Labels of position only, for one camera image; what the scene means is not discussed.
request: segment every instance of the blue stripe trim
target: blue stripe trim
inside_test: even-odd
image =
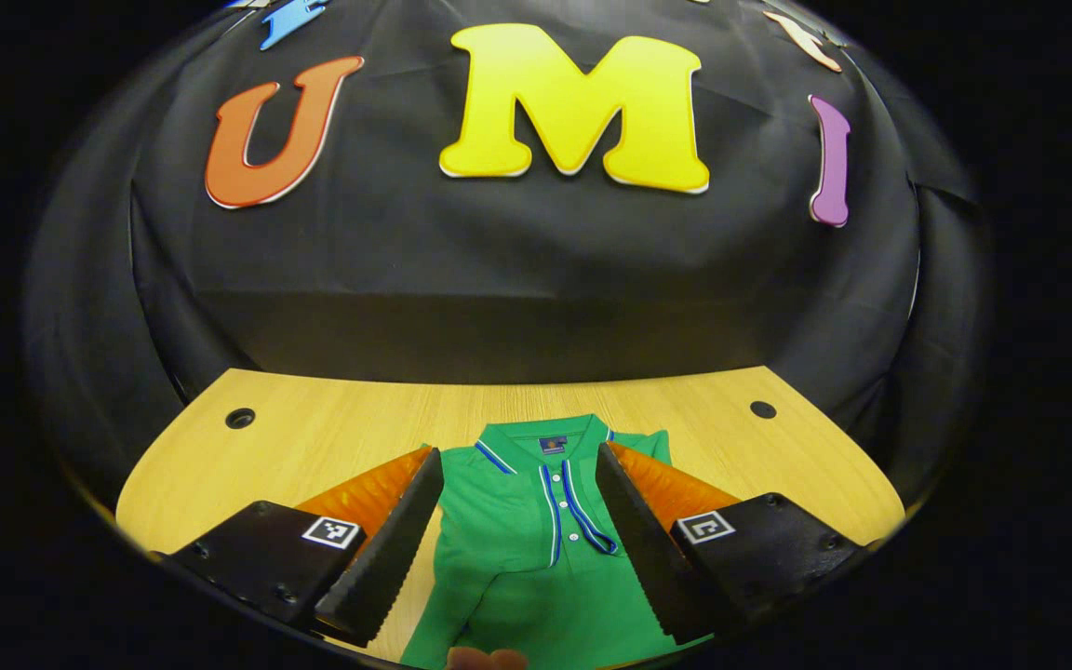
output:
[[[553,515],[553,559],[548,562],[550,568],[556,565],[556,561],[561,560],[561,515],[556,512],[556,505],[553,501],[556,496],[553,495],[553,480],[549,478],[548,466],[539,466],[540,479],[545,482],[545,500],[548,501],[549,512]]]
[[[590,544],[595,545],[596,550],[600,552],[607,554],[616,552],[617,542],[604,535],[598,530],[598,526],[590,520],[590,515],[586,513],[586,510],[583,510],[582,506],[578,504],[578,496],[574,491],[574,476],[571,476],[569,471],[569,462],[561,462],[561,475],[565,478],[565,482],[563,483],[565,483],[565,497],[569,501],[569,511],[574,512],[575,519],[578,520],[578,525],[581,525],[583,533],[586,534],[586,539],[590,539]],[[604,547],[599,542],[599,539],[602,542],[607,542],[607,547]]]
[[[490,449],[489,446],[486,446],[486,442],[483,442],[483,441],[474,442],[474,446],[476,446],[477,450],[480,450],[480,452],[482,452],[482,455],[485,455],[485,457],[486,457],[486,459],[488,459],[488,461],[493,462],[495,467],[498,467],[498,470],[502,470],[504,472],[504,474],[506,474],[506,475],[515,475],[516,474],[515,468],[512,468],[510,465],[507,465],[506,461],[503,461],[502,458],[498,458],[497,453],[494,453],[493,450]]]

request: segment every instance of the yellow letter m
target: yellow letter m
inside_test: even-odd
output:
[[[518,177],[533,162],[516,140],[523,105],[549,158],[578,174],[617,111],[617,145],[602,157],[621,183],[701,194],[710,169],[697,158],[694,72],[702,61],[684,47],[624,38],[590,74],[533,25],[482,25],[452,35],[468,51],[465,114],[458,142],[441,152],[450,177]]]

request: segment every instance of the letter u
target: letter u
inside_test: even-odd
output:
[[[205,165],[209,198],[223,208],[249,208],[277,200],[300,183],[321,155],[342,80],[362,62],[361,56],[349,56],[314,65],[297,76],[300,102],[288,139],[280,155],[260,166],[248,164],[247,145],[258,110],[276,95],[280,85],[269,81],[223,103]]]

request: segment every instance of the wooden table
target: wooden table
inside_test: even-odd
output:
[[[753,414],[756,400],[777,415]],[[226,428],[238,407],[252,408],[254,422]],[[754,368],[500,386],[229,370],[137,463],[117,521],[140,547],[170,553],[252,501],[300,504],[421,442],[450,449],[473,445],[488,423],[583,414],[619,432],[666,429],[674,466],[739,498],[781,492],[859,544],[885,537],[905,518],[896,491],[863,449],[769,369]],[[433,589],[440,518],[438,508],[383,630],[358,652],[399,660]]]

